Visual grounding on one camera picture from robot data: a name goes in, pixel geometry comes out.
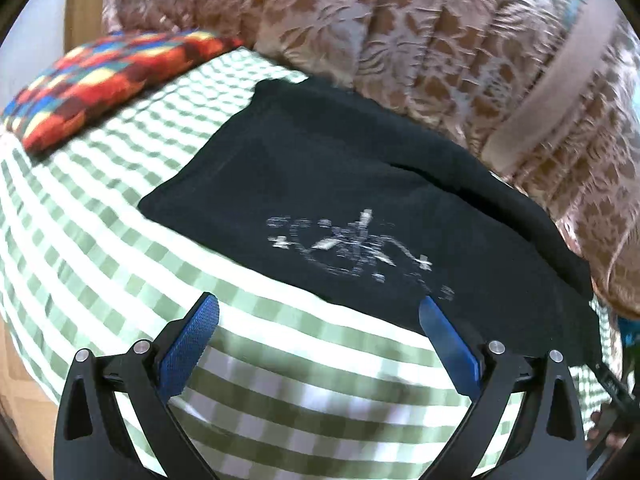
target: gingham bedsheet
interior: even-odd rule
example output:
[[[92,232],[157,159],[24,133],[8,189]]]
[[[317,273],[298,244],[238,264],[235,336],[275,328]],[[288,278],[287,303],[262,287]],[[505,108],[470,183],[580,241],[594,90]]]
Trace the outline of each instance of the gingham bedsheet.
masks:
[[[5,139],[0,312],[26,367],[58,400],[77,349],[123,352],[210,291],[220,326],[171,405],[222,478],[418,478],[469,405],[427,338],[267,279],[136,209],[265,78],[305,76],[241,48],[41,162]],[[587,417],[604,394],[588,372],[574,375]],[[120,401],[143,463],[159,470]],[[482,468],[495,463],[517,410],[513,396]]]

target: patchwork cushion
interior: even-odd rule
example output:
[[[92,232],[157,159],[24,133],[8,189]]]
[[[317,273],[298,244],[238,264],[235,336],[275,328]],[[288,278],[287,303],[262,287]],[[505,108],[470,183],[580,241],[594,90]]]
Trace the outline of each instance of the patchwork cushion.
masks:
[[[21,90],[2,113],[28,152],[41,152],[87,121],[157,84],[237,48],[203,31],[107,36],[71,50]]]

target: blue gripper pad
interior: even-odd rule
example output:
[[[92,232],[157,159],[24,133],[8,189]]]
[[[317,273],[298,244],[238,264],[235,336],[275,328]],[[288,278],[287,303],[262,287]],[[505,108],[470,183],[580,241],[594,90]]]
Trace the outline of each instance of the blue gripper pad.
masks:
[[[158,395],[167,403],[184,390],[220,320],[218,299],[209,294],[182,329],[158,367]]]
[[[480,396],[480,365],[447,317],[427,296],[420,303],[420,326],[442,361],[460,395],[476,400]]]

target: mattress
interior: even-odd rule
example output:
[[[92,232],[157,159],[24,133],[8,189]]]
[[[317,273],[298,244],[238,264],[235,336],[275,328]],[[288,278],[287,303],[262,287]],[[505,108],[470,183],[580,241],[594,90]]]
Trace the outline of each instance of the mattress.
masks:
[[[44,160],[2,137],[0,313],[30,374],[58,401],[79,348],[126,351],[204,290],[220,326],[171,408],[221,478],[419,478],[469,406],[429,340],[235,264],[146,220],[172,177],[265,78],[305,78],[240,48],[144,94]],[[610,356],[606,311],[603,350]],[[588,415],[606,396],[572,370]],[[118,398],[143,463],[160,470]],[[518,412],[514,395],[481,468]]]

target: fabric strap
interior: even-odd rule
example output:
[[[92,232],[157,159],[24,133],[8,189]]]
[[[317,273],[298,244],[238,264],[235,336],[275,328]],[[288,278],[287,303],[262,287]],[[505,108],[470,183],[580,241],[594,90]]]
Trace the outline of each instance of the fabric strap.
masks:
[[[509,173],[544,141],[578,100],[618,24],[615,0],[586,0],[564,48],[540,83],[488,139],[481,159],[501,174]]]

